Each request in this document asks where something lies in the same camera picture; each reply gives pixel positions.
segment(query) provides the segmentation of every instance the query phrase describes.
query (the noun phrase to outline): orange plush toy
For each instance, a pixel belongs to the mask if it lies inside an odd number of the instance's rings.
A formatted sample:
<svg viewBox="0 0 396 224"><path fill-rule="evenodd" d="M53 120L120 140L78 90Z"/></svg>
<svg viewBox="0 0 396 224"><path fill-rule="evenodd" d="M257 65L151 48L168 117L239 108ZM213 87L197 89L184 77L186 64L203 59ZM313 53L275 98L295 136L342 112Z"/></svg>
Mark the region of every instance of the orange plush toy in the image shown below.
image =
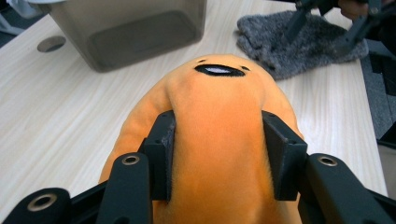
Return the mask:
<svg viewBox="0 0 396 224"><path fill-rule="evenodd" d="M285 94L257 64L207 55L161 79L125 120L100 181L114 160L136 152L159 114L177 121L172 199L153 202L155 223L291 223L296 209L274 199L262 110L302 137Z"/></svg>

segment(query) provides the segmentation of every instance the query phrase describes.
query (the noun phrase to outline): gray fabric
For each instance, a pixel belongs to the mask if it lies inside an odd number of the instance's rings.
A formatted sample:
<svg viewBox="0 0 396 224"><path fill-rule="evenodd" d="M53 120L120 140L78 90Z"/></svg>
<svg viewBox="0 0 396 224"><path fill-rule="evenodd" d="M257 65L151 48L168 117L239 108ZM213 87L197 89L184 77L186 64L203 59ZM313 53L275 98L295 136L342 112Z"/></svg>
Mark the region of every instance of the gray fabric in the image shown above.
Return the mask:
<svg viewBox="0 0 396 224"><path fill-rule="evenodd" d="M308 15L307 22L291 44L281 41L293 11L268 16L252 15L238 20L237 45L257 61L275 80L293 77L330 63L344 63L368 54L365 41L342 57L333 53L332 45L347 31Z"/></svg>

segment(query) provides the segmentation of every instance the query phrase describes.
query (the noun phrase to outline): wooden table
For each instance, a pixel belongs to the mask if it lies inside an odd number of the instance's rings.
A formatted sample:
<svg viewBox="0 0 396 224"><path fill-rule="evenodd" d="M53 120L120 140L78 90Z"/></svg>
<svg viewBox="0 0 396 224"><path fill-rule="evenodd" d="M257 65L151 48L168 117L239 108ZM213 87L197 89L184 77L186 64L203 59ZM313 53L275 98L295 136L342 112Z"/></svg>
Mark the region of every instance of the wooden table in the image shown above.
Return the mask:
<svg viewBox="0 0 396 224"><path fill-rule="evenodd" d="M0 220L43 188L71 196L96 185L120 126L162 76L213 53L247 57L236 45L236 21L248 14L295 9L263 0L208 0L205 34L191 46L98 74L70 42L41 53L40 41L63 35L50 16L0 49ZM351 24L339 10L328 20ZM277 82L288 95L308 152L345 161L363 185L387 195L359 61L333 64Z"/></svg>

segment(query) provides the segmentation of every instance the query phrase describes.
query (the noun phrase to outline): dark metal frame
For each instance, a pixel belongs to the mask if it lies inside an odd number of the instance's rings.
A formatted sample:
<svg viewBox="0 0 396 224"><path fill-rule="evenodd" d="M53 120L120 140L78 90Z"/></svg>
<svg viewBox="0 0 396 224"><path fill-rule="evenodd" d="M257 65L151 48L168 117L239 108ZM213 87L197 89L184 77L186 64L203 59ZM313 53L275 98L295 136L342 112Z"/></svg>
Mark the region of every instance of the dark metal frame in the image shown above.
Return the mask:
<svg viewBox="0 0 396 224"><path fill-rule="evenodd" d="M290 43L297 36L306 23L306 15L312 9L318 7L320 15L325 15L333 7L338 7L338 0L276 0L280 2L291 2L296 5L296 12L289 21L288 28L282 38L284 42ZM352 27L334 46L335 55L342 56L350 52L357 43L366 38L369 48L370 63L374 73L381 74L387 95L396 96L396 55L390 52L384 44L378 40L381 21L390 18L396 13L396 2L381 6L380 0L357 0L367 3L369 15L359 17L354 21ZM378 139L380 145L396 148L396 123L388 132Z"/></svg>
<svg viewBox="0 0 396 224"><path fill-rule="evenodd" d="M303 223L395 223L396 202L366 189L339 159L307 155L307 144L276 115L262 112L275 197L295 201ZM161 114L136 153L118 157L107 182L70 199L42 189L12 210L8 223L152 223L152 201L171 200L176 121Z"/></svg>

